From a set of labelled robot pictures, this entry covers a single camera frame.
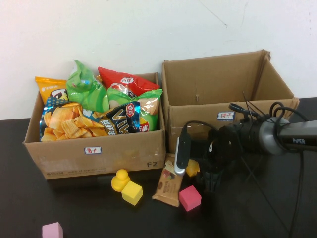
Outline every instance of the yellow cube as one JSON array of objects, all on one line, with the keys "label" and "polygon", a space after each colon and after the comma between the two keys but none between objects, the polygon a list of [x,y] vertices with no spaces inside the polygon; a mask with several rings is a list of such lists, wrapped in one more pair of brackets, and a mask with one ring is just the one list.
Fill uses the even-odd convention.
[{"label": "yellow cube", "polygon": [[136,183],[129,181],[122,190],[122,198],[135,206],[140,198],[143,196],[142,187]]}]

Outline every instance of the empty cardboard box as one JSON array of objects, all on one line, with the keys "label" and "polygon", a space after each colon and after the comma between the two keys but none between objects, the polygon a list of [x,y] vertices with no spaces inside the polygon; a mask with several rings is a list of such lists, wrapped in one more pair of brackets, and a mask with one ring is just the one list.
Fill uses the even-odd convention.
[{"label": "empty cardboard box", "polygon": [[[140,77],[158,83],[157,73]],[[38,94],[24,145],[46,179],[158,169],[165,161],[162,106],[156,131],[39,142],[43,101]]]},{"label": "empty cardboard box", "polygon": [[[208,122],[217,128],[239,121],[243,115],[230,110],[234,102],[244,108],[244,96],[263,112],[282,102],[297,108],[299,99],[270,63],[270,53],[251,53],[165,61],[162,66],[163,108],[168,151],[175,153],[177,137],[189,120]],[[291,112],[285,113],[289,118]],[[190,124],[193,138],[206,138],[209,128]]]}]

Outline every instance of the pink block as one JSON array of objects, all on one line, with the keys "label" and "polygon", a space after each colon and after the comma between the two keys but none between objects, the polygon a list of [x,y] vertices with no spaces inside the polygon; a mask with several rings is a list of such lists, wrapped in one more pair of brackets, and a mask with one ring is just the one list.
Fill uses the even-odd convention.
[{"label": "pink block", "polygon": [[42,228],[42,238],[63,238],[63,229],[58,222]]},{"label": "pink block", "polygon": [[179,193],[179,201],[186,211],[190,211],[200,205],[202,197],[194,186],[190,186]]}]

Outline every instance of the yellow rubber duck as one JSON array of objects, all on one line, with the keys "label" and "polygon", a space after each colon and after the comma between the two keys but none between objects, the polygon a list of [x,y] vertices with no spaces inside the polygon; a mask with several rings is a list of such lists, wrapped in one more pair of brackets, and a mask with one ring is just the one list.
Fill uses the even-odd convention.
[{"label": "yellow rubber duck", "polygon": [[128,172],[124,169],[118,170],[115,176],[111,180],[111,187],[114,191],[122,192],[124,187],[130,181]]}]

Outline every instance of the wall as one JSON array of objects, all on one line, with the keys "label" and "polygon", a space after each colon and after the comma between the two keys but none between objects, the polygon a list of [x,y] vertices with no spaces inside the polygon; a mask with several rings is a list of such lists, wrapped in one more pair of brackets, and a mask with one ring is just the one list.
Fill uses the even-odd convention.
[{"label": "wall", "polygon": [[129,73],[163,60],[266,49],[297,97],[317,96],[314,0],[1,0],[0,119],[27,118],[34,76],[72,59]]}]

